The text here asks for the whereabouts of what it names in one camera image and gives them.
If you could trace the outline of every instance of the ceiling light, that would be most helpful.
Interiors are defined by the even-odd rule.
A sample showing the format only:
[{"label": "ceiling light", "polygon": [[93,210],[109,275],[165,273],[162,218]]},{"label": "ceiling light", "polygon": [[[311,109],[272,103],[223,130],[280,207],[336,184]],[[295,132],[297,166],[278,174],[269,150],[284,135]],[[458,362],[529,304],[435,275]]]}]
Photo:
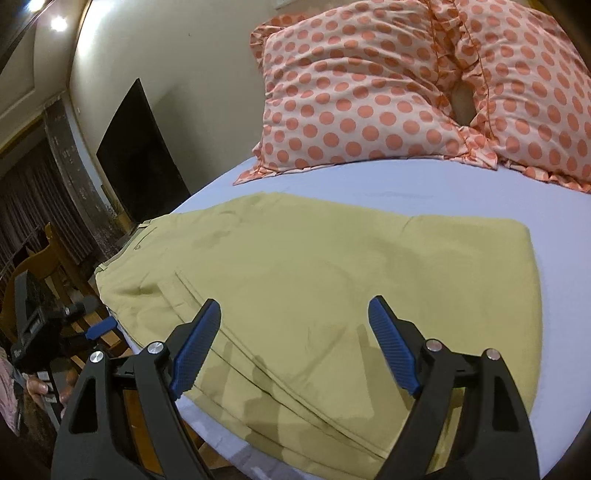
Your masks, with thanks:
[{"label": "ceiling light", "polygon": [[45,0],[31,0],[27,5],[27,9],[30,12],[38,12],[43,8],[43,5],[45,5]]},{"label": "ceiling light", "polygon": [[63,32],[66,28],[68,28],[68,22],[64,17],[55,17],[51,20],[51,27],[56,32]]}]

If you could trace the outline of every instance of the pillowcase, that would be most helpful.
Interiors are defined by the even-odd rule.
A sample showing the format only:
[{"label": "pillowcase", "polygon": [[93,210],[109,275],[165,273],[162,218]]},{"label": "pillowcase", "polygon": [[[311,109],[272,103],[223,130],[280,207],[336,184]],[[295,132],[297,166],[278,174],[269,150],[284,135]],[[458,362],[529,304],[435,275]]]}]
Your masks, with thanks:
[{"label": "pillowcase", "polygon": [[418,0],[362,1],[279,17],[251,46],[265,80],[258,161],[236,183],[379,158],[436,157],[496,168],[485,137],[451,118],[459,78]]},{"label": "pillowcase", "polygon": [[483,133],[502,164],[591,191],[591,77],[556,20],[510,0],[436,0],[474,87]]}]

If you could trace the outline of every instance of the bed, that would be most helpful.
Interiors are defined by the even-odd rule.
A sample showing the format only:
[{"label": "bed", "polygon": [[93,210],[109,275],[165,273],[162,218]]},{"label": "bed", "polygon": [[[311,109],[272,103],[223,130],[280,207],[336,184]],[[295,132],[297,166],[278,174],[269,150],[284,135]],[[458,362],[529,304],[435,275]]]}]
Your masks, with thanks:
[{"label": "bed", "polygon": [[[232,186],[254,162],[246,160],[174,212],[205,209],[256,192],[285,192],[405,215],[511,218],[528,226],[543,299],[541,370],[530,420],[540,473],[550,472],[591,410],[591,196],[504,168],[495,172],[427,159],[352,163]],[[139,350],[129,338],[128,342]],[[257,451],[188,399],[181,398],[177,406],[209,445],[250,478],[316,478]]]}]

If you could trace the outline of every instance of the patterned curtain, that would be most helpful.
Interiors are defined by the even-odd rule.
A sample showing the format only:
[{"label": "patterned curtain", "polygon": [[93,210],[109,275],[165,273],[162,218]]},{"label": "patterned curtain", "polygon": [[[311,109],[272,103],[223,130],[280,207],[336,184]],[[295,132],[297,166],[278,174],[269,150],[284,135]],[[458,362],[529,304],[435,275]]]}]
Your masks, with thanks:
[{"label": "patterned curtain", "polygon": [[43,140],[0,179],[0,299],[15,254],[25,244],[41,249],[38,232],[49,222],[77,264],[97,248]]}]

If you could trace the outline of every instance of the blue gripper pad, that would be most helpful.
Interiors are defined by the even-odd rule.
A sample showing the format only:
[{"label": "blue gripper pad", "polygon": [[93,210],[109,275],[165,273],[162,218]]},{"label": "blue gripper pad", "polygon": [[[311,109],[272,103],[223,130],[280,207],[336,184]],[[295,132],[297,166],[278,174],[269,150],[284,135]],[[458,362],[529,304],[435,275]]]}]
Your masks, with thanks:
[{"label": "blue gripper pad", "polygon": [[369,302],[368,316],[369,325],[374,331],[394,380],[399,387],[414,395],[420,387],[415,373],[414,355],[378,298],[373,298]]},{"label": "blue gripper pad", "polygon": [[86,338],[88,340],[96,340],[110,332],[111,330],[115,330],[117,328],[117,320],[113,317],[107,317],[102,322],[93,325],[86,331]]},{"label": "blue gripper pad", "polygon": [[173,360],[170,391],[175,400],[193,386],[221,323],[222,310],[219,303],[212,300]]}]

